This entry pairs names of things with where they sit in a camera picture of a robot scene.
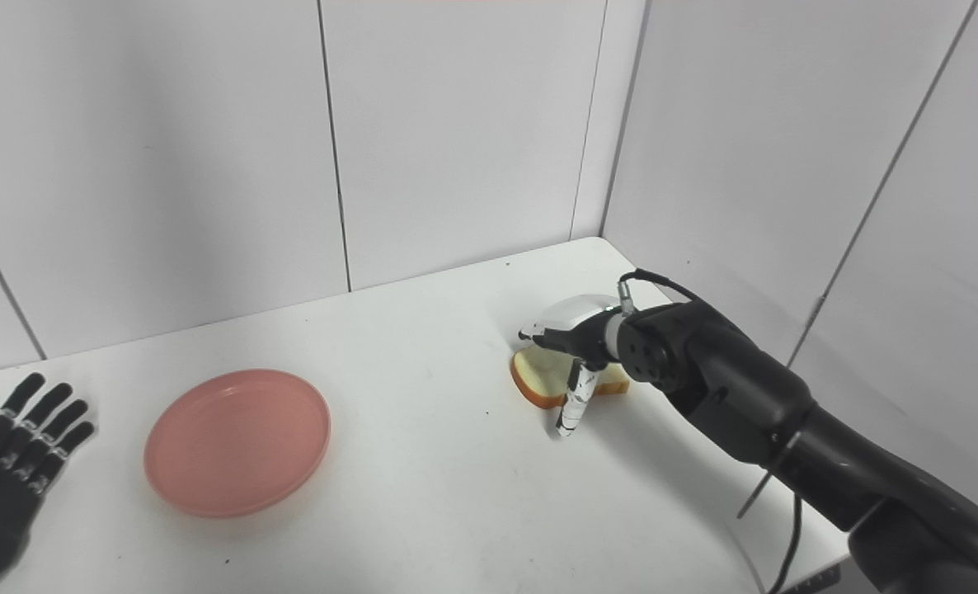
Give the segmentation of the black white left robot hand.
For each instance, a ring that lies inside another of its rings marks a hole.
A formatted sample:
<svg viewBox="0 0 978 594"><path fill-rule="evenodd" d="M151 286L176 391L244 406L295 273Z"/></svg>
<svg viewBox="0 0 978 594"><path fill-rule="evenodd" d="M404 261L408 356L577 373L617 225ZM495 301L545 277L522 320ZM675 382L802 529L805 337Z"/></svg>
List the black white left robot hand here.
<svg viewBox="0 0 978 594"><path fill-rule="evenodd" d="M64 466L96 432L83 418L89 402L73 398L71 384L41 394L44 386L45 377L33 372L0 406L0 578L24 552Z"/></svg>

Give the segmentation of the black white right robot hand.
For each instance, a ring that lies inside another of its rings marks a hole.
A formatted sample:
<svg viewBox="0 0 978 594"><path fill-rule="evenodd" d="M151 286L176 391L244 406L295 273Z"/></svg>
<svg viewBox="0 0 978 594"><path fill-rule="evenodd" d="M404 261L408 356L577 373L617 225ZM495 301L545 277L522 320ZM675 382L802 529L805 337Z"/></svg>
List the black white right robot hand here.
<svg viewBox="0 0 978 594"><path fill-rule="evenodd" d="M617 297L578 295L543 312L540 319L520 328L518 338L572 359L566 392L556 421L557 433L569 437L599 384L599 376L618 362L617 334L623 311Z"/></svg>

